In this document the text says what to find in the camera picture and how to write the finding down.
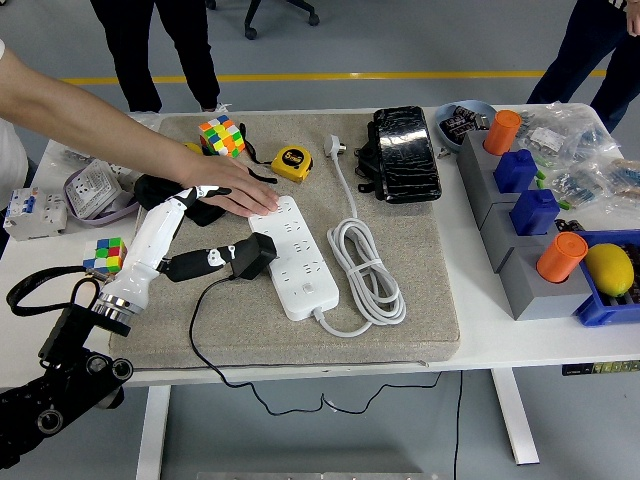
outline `floor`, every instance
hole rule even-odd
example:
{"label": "floor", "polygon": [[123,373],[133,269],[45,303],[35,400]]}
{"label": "floor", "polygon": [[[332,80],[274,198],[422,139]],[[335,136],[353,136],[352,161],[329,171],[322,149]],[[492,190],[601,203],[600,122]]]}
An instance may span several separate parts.
{"label": "floor", "polygon": [[[235,111],[435,106],[462,99],[523,103],[553,60],[573,4],[316,0],[320,25],[310,27],[294,7],[265,0],[254,21],[258,39],[251,42],[242,28],[247,2],[217,3],[218,9],[208,12],[212,55],[222,81],[221,101]],[[86,0],[9,0],[0,7],[0,38],[49,75],[114,77],[103,31]],[[150,45],[154,75],[182,75],[157,18]],[[313,74],[349,72],[387,79],[309,80]],[[388,79],[394,72],[397,79]],[[420,78],[425,72],[436,74]],[[452,72],[462,74],[453,78]],[[600,81],[588,79],[573,100],[589,103]],[[80,83],[126,110],[117,85]],[[197,111],[184,83],[163,83],[158,89],[164,112]],[[628,158],[640,157],[638,124],[640,102],[632,104],[614,132]],[[19,134],[29,156],[40,158],[46,139],[22,129]],[[457,478],[639,478],[635,375],[563,377],[557,366],[517,369],[541,463],[516,466],[490,373],[465,372]],[[315,406],[323,392],[336,405],[358,409],[383,383],[433,380],[433,374],[371,376],[262,382],[258,388],[274,409]],[[460,374],[449,372],[433,389],[384,390],[364,415],[324,410],[277,418],[268,416],[249,391],[174,387],[163,478],[196,479],[202,472],[222,471],[343,471],[424,472],[452,479],[459,386]],[[146,394],[128,389],[120,408],[89,412],[3,478],[134,478]]]}

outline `person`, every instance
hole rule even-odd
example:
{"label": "person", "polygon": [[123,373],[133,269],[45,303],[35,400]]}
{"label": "person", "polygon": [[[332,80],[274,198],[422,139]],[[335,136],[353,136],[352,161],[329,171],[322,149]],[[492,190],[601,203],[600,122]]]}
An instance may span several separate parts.
{"label": "person", "polygon": [[568,102],[609,53],[611,60],[591,107],[612,132],[640,93],[640,0],[578,0],[557,58],[527,103]]}
{"label": "person", "polygon": [[27,173],[27,156],[12,123],[185,188],[230,188],[229,195],[206,200],[236,215],[266,215],[277,209],[278,195],[254,179],[240,162],[225,156],[213,161],[199,155],[91,93],[40,74],[22,63],[0,39],[0,210],[6,209],[11,191],[23,187]]}
{"label": "person", "polygon": [[149,72],[149,26],[154,5],[172,38],[187,85],[203,111],[226,110],[211,59],[202,0],[91,0],[104,27],[116,75],[132,112],[159,112],[162,101]]}

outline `human arm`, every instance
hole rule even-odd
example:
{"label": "human arm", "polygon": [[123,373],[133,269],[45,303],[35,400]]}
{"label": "human arm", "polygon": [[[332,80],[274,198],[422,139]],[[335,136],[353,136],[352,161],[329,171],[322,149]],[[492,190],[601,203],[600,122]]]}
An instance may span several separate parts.
{"label": "human arm", "polygon": [[0,117],[110,163],[184,187],[218,185],[232,192],[215,203],[248,217],[277,208],[277,194],[229,157],[198,155],[140,125],[81,88],[42,75],[8,48],[0,58]]}
{"label": "human arm", "polygon": [[627,0],[627,32],[632,37],[640,35],[640,0]]}

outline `white sneaker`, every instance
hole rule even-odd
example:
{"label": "white sneaker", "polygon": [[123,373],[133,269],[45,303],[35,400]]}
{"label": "white sneaker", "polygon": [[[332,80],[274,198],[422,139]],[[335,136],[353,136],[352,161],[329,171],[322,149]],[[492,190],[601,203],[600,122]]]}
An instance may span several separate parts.
{"label": "white sneaker", "polygon": [[229,111],[229,109],[227,109],[227,107],[230,107],[230,106],[231,106],[230,103],[220,103],[220,102],[218,102],[218,104],[216,105],[216,108],[202,108],[201,110],[203,112],[227,113]]}

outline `yellow lemon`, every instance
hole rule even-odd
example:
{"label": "yellow lemon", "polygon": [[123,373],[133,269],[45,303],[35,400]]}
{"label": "yellow lemon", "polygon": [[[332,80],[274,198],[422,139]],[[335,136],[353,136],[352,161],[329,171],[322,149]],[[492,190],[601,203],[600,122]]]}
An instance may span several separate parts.
{"label": "yellow lemon", "polygon": [[611,297],[620,297],[633,284],[633,265],[618,245],[599,243],[589,248],[584,259],[596,288]]}

